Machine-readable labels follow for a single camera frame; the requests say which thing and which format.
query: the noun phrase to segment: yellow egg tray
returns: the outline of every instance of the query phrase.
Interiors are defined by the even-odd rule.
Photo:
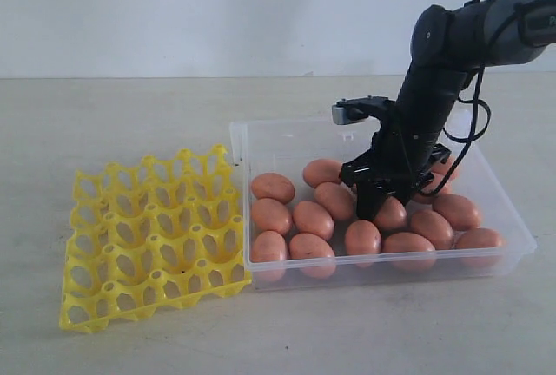
[[[146,155],[98,175],[77,171],[66,244],[60,327],[98,332],[161,306],[229,297],[251,282],[243,268],[243,218],[221,144],[172,160]]]

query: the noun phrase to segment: table surface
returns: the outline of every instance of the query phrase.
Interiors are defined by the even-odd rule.
[[[556,364],[554,74],[492,74],[480,147],[539,247],[506,277],[211,299],[86,335],[58,328],[77,169],[229,145],[238,120],[327,115],[402,78],[0,82],[0,372],[548,374]]]

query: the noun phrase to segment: white wall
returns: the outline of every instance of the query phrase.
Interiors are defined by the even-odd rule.
[[[0,77],[401,74],[419,14],[465,1],[0,0]]]

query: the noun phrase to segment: egg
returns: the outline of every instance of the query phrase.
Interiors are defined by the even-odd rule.
[[[272,230],[257,236],[251,248],[253,262],[284,262],[288,258],[288,247],[284,238]],[[276,282],[286,273],[285,267],[257,271],[256,276],[267,282]]]
[[[440,182],[444,180],[444,175],[433,173],[433,180],[427,184],[423,189],[423,193],[428,193],[433,191],[435,188],[438,187]],[[442,187],[442,189],[435,195],[421,195],[417,193],[414,195],[413,200],[420,204],[432,204],[433,200],[441,194],[451,194],[452,193],[452,186],[450,185],[450,181],[447,181],[446,184]]]
[[[303,169],[303,180],[312,188],[319,187],[323,182],[340,184],[341,162],[329,158],[311,161]]]
[[[285,235],[292,227],[293,219],[288,208],[274,199],[259,199],[251,205],[251,220],[259,230],[274,230]]]
[[[257,175],[251,181],[251,192],[257,199],[275,199],[282,204],[288,204],[295,197],[292,181],[277,173]]]
[[[349,220],[354,215],[354,198],[345,187],[323,182],[314,191],[314,199],[326,208],[334,220]]]
[[[451,249],[453,229],[448,220],[433,210],[420,210],[409,219],[409,229],[427,238],[437,251]]]
[[[313,201],[301,201],[292,214],[295,227],[301,233],[316,234],[329,240],[334,233],[334,220],[326,209]]]
[[[419,234],[399,232],[382,242],[382,253],[435,252],[433,244]],[[422,272],[433,267],[436,258],[425,260],[394,260],[392,265],[403,271]]]
[[[439,195],[433,201],[433,210],[444,216],[458,232],[479,227],[482,222],[482,214],[475,203],[459,194]]]
[[[448,159],[445,164],[442,164],[441,162],[437,162],[431,167],[431,171],[436,174],[446,175],[448,169],[452,167],[454,162],[455,162],[455,156],[450,155],[448,156]],[[455,180],[460,176],[460,165],[458,165],[456,169],[452,172],[452,175],[450,175],[449,180]]]
[[[373,223],[381,232],[395,232],[407,225],[407,211],[395,197],[388,197],[382,204],[379,213],[374,217]]]
[[[478,227],[462,234],[455,244],[456,249],[480,249],[484,247],[503,247],[506,240],[502,235],[484,227]],[[499,260],[499,255],[482,257],[462,257],[461,262],[472,268],[483,268],[495,265]]]
[[[294,260],[329,258],[329,263],[326,265],[300,268],[309,277],[324,280],[336,270],[334,251],[323,238],[316,234],[297,234],[289,242],[289,252]]]
[[[344,243],[348,255],[376,255],[381,252],[381,233],[370,221],[356,220],[347,228]],[[372,262],[355,265],[364,268]]]

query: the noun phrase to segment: clear plastic bin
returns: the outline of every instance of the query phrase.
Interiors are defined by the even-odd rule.
[[[447,123],[447,130],[453,135],[468,134],[470,113],[455,109]],[[507,244],[501,248],[437,251],[435,265],[424,273],[409,273],[392,265],[393,261],[424,260],[430,253],[388,253],[378,255],[348,256],[343,246],[347,229],[336,226],[330,245],[334,249],[335,272],[324,280],[308,277],[301,272],[310,266],[330,265],[329,259],[287,260],[286,262],[254,263],[250,259],[251,244],[255,240],[255,225],[250,219],[250,206],[254,201],[249,183],[258,174],[276,172],[287,176],[294,184],[295,199],[288,207],[303,200],[313,200],[314,190],[303,181],[301,171],[317,158],[335,158],[350,161],[367,150],[370,138],[378,130],[374,119],[354,125],[338,126],[330,117],[317,119],[295,119],[280,121],[235,122],[230,125],[232,149],[235,164],[242,166],[242,198],[244,215],[244,261],[252,273],[256,289],[286,289],[310,286],[361,285],[373,283],[393,283],[416,280],[454,280],[469,277],[494,276],[510,273],[521,257],[532,253],[537,245],[520,218],[504,189],[488,166],[476,144],[464,158],[460,177],[454,180],[452,188],[474,201],[483,213],[482,227],[490,227],[501,232]],[[455,154],[461,145],[449,141],[445,136],[441,143],[451,148]],[[410,202],[407,212],[423,207]],[[471,268],[462,264],[462,257],[499,257],[490,267]],[[358,263],[373,262],[361,268]],[[276,282],[267,282],[264,272],[286,268],[284,276]]]

